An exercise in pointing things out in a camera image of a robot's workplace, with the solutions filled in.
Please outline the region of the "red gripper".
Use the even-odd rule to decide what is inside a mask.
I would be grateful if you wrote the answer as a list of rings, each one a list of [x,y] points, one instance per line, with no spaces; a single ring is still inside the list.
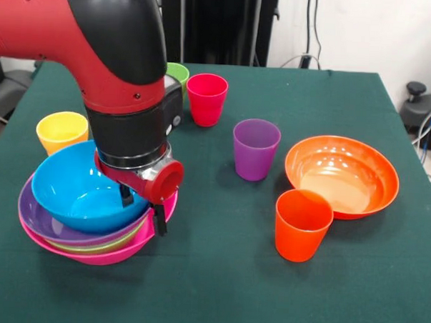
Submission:
[[[154,231],[159,237],[167,233],[167,221],[163,201],[178,190],[184,177],[184,167],[169,157],[156,164],[138,170],[112,168],[100,160],[96,151],[94,162],[97,169],[112,181],[120,184],[119,191],[122,205],[127,207],[134,203],[133,189],[143,199],[153,203]]]

